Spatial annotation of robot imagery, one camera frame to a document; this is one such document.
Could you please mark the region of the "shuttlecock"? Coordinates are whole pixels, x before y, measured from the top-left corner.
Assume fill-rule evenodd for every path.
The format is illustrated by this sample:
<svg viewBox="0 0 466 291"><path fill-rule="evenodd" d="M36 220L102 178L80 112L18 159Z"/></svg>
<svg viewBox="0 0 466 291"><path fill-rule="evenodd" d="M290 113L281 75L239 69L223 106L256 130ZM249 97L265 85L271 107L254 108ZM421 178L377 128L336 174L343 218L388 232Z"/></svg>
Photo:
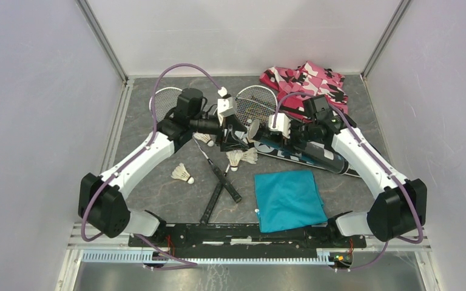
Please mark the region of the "shuttlecock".
<svg viewBox="0 0 466 291"><path fill-rule="evenodd" d="M250 164L256 164L258 160L258 152L256 148L250 148L242 153L241 161L248 162Z"/></svg>
<svg viewBox="0 0 466 291"><path fill-rule="evenodd" d="M198 141L205 143L208 147L214 146L214 141L211 138L211 135L205 133L194 133L194 138Z"/></svg>
<svg viewBox="0 0 466 291"><path fill-rule="evenodd" d="M231 171L236 172L238 170L238 165L243 157L243 151L241 150L232 150L226 153L226 157L229 161L229 168Z"/></svg>
<svg viewBox="0 0 466 291"><path fill-rule="evenodd" d="M183 163L179 163L179 165L176 166L171 173L171 178L184 181L188 184L193 184L195 182L194 177L190 175Z"/></svg>

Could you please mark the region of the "black shuttlecock tube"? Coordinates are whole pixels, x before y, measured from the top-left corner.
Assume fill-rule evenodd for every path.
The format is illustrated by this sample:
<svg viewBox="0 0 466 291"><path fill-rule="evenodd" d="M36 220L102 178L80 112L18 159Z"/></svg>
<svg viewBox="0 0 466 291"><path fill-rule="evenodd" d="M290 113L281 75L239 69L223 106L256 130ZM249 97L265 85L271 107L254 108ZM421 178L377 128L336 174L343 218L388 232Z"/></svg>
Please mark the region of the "black shuttlecock tube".
<svg viewBox="0 0 466 291"><path fill-rule="evenodd" d="M281 133L272 132L268 127L255 119L249 126L246 133L249 142L258 144L260 147L269 147L279 152L279 158L288 157L292 161L301 160L307 164L319 167L336 174L345 174L349 169L348 161L341 155L328 150L316 142L291 145Z"/></svg>

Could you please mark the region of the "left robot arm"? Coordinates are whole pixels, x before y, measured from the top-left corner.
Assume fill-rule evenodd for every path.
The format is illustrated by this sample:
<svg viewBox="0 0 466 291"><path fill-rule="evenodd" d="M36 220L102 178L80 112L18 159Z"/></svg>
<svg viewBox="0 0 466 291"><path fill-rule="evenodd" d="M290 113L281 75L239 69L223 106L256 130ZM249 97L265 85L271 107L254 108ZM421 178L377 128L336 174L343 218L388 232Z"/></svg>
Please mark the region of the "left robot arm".
<svg viewBox="0 0 466 291"><path fill-rule="evenodd" d="M177 153L195 133L217 135L219 143L228 133L236 145L236 133L244 131L236 117L236 103L225 87L217 90L217 113L203 116L206 98L195 88L165 88L153 92L149 110L154 121L147 138L118 164L99 175L86 174L79 191L78 214L81 236L89 242L101 235L142 235L152 247L166 240L162 219L148 210L131 209L126 199L138 183L157 165Z"/></svg>

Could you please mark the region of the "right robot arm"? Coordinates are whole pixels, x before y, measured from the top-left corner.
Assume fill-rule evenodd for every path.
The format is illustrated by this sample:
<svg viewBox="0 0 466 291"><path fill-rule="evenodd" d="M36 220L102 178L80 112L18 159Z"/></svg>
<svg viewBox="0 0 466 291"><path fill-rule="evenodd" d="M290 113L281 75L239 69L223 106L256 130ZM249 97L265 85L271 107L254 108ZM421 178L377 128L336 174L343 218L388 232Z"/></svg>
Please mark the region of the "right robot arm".
<svg viewBox="0 0 466 291"><path fill-rule="evenodd" d="M277 104L269 125L282 133L285 145L313 161L308 150L312 142L322 143L340 155L362 178L374 202L364 212L349 212L333 219L326 240L333 247L344 246L353 235L373 235L379 241L400 239L419 244L425 236L427 187L421 179L411 180L396 170L367 141L356 123L323 98L310 97L304 114L310 122L291 119Z"/></svg>

